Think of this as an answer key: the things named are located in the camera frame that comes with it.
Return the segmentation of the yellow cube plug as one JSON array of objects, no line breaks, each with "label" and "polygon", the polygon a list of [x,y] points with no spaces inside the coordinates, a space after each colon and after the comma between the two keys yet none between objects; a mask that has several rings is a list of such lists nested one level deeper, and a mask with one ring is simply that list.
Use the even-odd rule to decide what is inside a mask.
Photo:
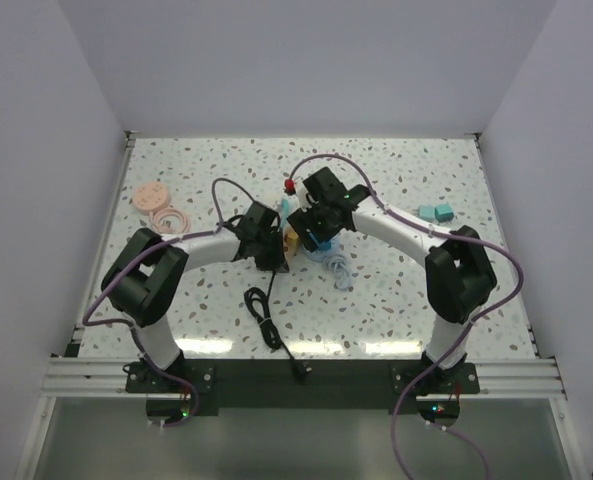
[{"label": "yellow cube plug", "polygon": [[284,235],[285,253],[289,257],[293,257],[298,251],[300,245],[300,237],[298,234],[289,229]]}]

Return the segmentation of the pink square adapter plug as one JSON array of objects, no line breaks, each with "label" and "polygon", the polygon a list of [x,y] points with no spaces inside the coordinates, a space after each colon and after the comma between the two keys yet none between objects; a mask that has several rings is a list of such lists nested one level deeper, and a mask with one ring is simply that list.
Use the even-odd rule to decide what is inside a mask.
[{"label": "pink square adapter plug", "polygon": [[435,207],[432,205],[420,205],[418,207],[418,217],[423,221],[433,223],[436,221]]}]

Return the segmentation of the teal cube plug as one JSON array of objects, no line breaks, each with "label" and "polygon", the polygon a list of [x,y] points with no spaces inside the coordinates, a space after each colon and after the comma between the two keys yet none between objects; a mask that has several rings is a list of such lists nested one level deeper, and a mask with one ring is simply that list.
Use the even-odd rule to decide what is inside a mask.
[{"label": "teal cube plug", "polygon": [[455,218],[455,213],[449,204],[439,204],[434,208],[434,217],[439,223],[447,223]]}]

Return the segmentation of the pink round socket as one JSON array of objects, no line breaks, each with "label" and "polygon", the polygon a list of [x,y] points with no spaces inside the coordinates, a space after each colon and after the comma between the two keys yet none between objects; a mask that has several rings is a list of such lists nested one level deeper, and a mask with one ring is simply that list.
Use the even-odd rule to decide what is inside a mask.
[{"label": "pink round socket", "polygon": [[149,215],[167,208],[171,203],[171,195],[166,185],[152,181],[140,185],[133,193],[132,205],[136,210]]}]

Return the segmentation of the blue square adapter plug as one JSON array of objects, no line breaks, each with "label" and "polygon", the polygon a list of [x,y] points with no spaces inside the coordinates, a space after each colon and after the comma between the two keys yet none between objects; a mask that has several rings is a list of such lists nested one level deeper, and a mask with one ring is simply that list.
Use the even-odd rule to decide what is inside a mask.
[{"label": "blue square adapter plug", "polygon": [[318,252],[318,251],[328,251],[331,250],[333,247],[333,243],[331,240],[321,241],[312,233],[309,234],[309,237],[303,241],[303,246],[306,251],[308,252]]}]

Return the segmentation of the teal triangular power socket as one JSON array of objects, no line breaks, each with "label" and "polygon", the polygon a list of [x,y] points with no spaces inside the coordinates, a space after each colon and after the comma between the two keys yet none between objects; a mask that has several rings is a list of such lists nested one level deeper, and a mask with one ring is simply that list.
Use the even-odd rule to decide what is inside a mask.
[{"label": "teal triangular power socket", "polygon": [[292,212],[291,199],[289,197],[283,197],[280,202],[280,207],[281,207],[281,217],[283,219],[288,218]]}]

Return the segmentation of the light blue round socket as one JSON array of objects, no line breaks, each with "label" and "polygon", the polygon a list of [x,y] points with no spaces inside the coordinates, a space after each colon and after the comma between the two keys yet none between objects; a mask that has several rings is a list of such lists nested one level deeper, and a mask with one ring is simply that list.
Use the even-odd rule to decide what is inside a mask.
[{"label": "light blue round socket", "polygon": [[334,237],[330,239],[333,243],[333,247],[331,250],[328,251],[318,251],[318,252],[308,252],[305,250],[304,246],[301,247],[303,254],[310,260],[315,263],[324,263],[327,258],[337,255],[340,253],[340,239],[338,237]]}]

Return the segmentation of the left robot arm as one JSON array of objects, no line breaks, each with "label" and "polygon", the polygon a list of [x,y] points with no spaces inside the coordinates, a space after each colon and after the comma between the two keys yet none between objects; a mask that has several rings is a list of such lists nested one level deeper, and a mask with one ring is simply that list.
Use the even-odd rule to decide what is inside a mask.
[{"label": "left robot arm", "polygon": [[147,378],[159,391],[172,392],[183,380],[184,355],[167,318],[183,275],[249,258],[261,271],[287,271],[280,226],[276,210],[254,201],[213,231],[174,237],[140,228],[132,235],[101,288],[113,308],[135,325],[135,343],[150,364]]}]

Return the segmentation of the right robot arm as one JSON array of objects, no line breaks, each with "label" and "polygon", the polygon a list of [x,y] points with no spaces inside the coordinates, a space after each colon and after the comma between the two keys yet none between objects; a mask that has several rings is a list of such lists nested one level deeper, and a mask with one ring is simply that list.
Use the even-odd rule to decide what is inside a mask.
[{"label": "right robot arm", "polygon": [[423,356],[424,386],[445,392],[457,380],[474,315],[497,286],[497,277],[478,233],[455,232],[387,206],[367,184],[347,188],[327,167],[304,180],[285,180],[298,198],[288,223],[302,246],[313,252],[348,230],[374,237],[410,257],[425,270],[427,300],[435,312]]}]

